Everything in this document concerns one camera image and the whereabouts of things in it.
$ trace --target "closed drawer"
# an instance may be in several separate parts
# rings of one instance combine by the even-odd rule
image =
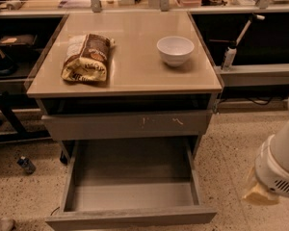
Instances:
[[[91,115],[44,115],[53,140],[89,140],[204,134],[207,111],[133,112]]]
[[[209,222],[183,137],[78,141],[55,230]]]

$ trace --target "empty drawer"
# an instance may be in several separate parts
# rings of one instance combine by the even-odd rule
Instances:
[[[79,141],[55,230],[209,222],[185,138]]]
[[[55,141],[185,136],[204,134],[207,111],[44,115],[42,120]]]

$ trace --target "white robot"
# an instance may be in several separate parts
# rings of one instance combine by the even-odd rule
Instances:
[[[279,195],[289,197],[289,120],[260,146],[243,198],[253,204],[276,204]]]

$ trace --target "speckled tile floor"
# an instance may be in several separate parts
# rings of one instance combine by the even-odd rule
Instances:
[[[203,202],[218,211],[212,222],[124,230],[289,231],[289,199],[271,207],[241,200],[256,150],[289,115],[282,105],[234,107],[221,105],[213,115],[195,159]],[[16,163],[22,155],[36,165],[34,174],[26,175]],[[52,230],[44,218],[60,205],[67,173],[59,157],[60,147],[52,140],[0,144],[0,218],[14,218],[17,230]]]

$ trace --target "wire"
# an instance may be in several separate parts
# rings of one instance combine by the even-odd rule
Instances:
[[[60,209],[60,206],[57,207],[55,210],[53,210],[52,213],[50,214],[50,216],[54,215],[54,213],[55,213],[56,211],[58,211],[59,209]]]

